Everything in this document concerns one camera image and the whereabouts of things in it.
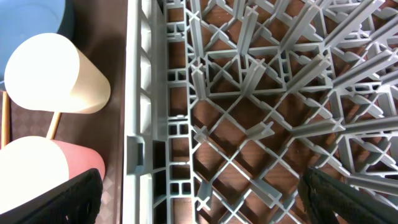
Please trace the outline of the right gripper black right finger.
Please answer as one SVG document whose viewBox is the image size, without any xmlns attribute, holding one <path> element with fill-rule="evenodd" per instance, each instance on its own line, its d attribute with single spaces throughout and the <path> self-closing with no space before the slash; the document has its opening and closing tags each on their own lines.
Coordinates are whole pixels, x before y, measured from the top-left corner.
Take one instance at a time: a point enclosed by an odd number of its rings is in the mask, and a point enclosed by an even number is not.
<svg viewBox="0 0 398 224">
<path fill-rule="evenodd" d="M 397 210 L 355 190 L 328 174 L 308 167 L 298 192 L 311 223 L 397 223 Z"/>
</svg>

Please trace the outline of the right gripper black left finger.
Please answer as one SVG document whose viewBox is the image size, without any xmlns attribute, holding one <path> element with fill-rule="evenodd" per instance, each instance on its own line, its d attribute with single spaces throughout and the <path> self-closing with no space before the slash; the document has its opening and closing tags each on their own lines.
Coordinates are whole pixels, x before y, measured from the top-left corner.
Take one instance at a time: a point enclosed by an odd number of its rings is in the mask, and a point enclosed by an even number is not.
<svg viewBox="0 0 398 224">
<path fill-rule="evenodd" d="M 91 168 L 1 215 L 1 223 L 94 223 L 103 182 Z"/>
</svg>

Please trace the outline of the pink cup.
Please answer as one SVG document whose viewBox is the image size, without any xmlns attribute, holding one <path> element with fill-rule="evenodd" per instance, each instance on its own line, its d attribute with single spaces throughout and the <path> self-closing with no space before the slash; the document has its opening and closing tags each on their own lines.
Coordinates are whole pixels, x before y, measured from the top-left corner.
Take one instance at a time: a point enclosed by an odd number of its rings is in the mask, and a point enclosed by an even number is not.
<svg viewBox="0 0 398 224">
<path fill-rule="evenodd" d="M 91 148 L 40 136 L 16 139 L 1 149 L 1 213 L 91 168 L 104 178 L 104 160 Z"/>
</svg>

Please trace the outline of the wooden chopstick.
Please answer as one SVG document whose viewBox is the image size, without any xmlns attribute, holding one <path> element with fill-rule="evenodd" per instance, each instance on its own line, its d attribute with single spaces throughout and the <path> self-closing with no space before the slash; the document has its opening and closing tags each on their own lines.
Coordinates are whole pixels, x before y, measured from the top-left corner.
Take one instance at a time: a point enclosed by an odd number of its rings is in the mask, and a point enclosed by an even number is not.
<svg viewBox="0 0 398 224">
<path fill-rule="evenodd" d="M 55 137 L 55 134 L 57 132 L 58 124 L 60 121 L 61 113 L 59 112 L 54 112 L 52 116 L 52 120 L 50 122 L 49 130 L 47 131 L 46 138 L 47 139 L 53 139 Z"/>
<path fill-rule="evenodd" d="M 1 116 L 1 148 L 10 141 L 10 98 L 6 91 L 2 93 L 2 116 Z"/>
</svg>

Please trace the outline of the cream white cup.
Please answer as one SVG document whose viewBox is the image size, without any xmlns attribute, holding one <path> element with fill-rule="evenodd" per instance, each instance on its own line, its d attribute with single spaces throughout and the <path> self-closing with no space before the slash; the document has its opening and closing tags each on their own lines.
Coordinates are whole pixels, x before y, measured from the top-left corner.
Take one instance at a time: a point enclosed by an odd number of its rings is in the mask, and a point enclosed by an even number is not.
<svg viewBox="0 0 398 224">
<path fill-rule="evenodd" d="M 4 82 L 18 106 L 37 111 L 91 114 L 111 95 L 103 73 L 68 38 L 35 35 L 10 56 Z"/>
</svg>

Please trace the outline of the dark blue plate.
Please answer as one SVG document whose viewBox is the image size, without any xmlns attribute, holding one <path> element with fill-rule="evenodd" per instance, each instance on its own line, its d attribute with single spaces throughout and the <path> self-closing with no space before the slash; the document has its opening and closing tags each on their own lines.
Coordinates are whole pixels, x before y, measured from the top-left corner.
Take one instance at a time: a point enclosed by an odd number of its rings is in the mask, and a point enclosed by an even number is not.
<svg viewBox="0 0 398 224">
<path fill-rule="evenodd" d="M 1 90 L 6 64 L 25 40 L 42 33 L 74 33 L 72 0 L 1 0 Z"/>
</svg>

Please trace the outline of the grey plastic dishwasher rack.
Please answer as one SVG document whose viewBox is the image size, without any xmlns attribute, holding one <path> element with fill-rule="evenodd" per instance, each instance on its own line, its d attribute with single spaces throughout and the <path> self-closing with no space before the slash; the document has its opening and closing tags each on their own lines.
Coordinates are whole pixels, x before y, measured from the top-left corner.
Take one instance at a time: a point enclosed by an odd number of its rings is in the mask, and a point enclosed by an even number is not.
<svg viewBox="0 0 398 224">
<path fill-rule="evenodd" d="M 314 167 L 397 208 L 396 1 L 129 1 L 123 223 L 306 223 Z"/>
</svg>

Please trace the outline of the brown serving tray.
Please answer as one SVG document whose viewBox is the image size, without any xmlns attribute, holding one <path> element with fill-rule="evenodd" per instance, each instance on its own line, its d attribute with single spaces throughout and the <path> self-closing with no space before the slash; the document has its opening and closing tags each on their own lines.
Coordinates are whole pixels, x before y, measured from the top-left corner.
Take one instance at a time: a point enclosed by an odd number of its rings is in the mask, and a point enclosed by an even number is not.
<svg viewBox="0 0 398 224">
<path fill-rule="evenodd" d="M 104 160 L 103 193 L 96 218 L 119 223 L 123 151 L 119 144 L 122 79 L 126 49 L 126 1 L 73 1 L 74 33 L 69 39 L 103 73 L 111 86 L 107 104 L 91 114 L 61 113 L 65 133 L 54 140 L 91 148 Z"/>
</svg>

